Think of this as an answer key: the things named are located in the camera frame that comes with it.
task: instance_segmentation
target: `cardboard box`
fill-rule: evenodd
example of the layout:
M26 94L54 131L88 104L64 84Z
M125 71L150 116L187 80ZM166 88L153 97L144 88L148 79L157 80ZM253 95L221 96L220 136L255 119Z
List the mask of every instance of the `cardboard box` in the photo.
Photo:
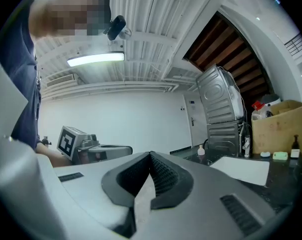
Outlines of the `cardboard box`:
M287 100L270 106L272 117L252 120L253 153L283 151L291 154L294 135L302 153L302 103Z

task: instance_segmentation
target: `dark blue shirt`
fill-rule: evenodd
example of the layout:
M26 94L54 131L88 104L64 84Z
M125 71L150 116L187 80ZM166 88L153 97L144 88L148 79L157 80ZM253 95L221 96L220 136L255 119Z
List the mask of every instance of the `dark blue shirt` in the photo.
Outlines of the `dark blue shirt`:
M28 100L11 137L35 149L39 142L37 120L41 102L40 83L37 81L34 44L28 29L30 5L27 2L0 38L0 63L14 85Z

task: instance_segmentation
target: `green sponge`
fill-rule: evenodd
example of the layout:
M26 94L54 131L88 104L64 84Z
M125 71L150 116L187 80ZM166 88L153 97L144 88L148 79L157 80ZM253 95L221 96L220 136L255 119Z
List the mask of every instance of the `green sponge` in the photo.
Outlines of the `green sponge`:
M273 159L274 160L287 160L289 157L287 152L274 152Z

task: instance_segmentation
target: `black countertop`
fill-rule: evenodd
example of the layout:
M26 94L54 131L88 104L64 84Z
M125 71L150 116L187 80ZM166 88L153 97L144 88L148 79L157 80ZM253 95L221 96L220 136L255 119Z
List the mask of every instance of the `black countertop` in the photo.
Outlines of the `black countertop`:
M288 160L273 160L272 155L263 158L260 155L251 155L245 158L244 155L237 156L227 154L223 151L207 149L205 155L193 154L185 159L195 163L210 166L221 157L233 157L241 159L259 160L270 162L269 174L266 185L256 185L245 181L240 181L243 185L261 196L276 213L279 213L285 207L292 205L297 194L302 189L302 155L299 158Z

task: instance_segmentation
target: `white door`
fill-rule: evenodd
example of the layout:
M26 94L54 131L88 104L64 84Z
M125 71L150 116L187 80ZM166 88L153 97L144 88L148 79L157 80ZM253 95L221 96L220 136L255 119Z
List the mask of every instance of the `white door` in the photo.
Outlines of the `white door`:
M185 107L187 117L190 125L190 134L192 140L192 147L207 139L207 128L204 108L201 99L197 95L184 95Z

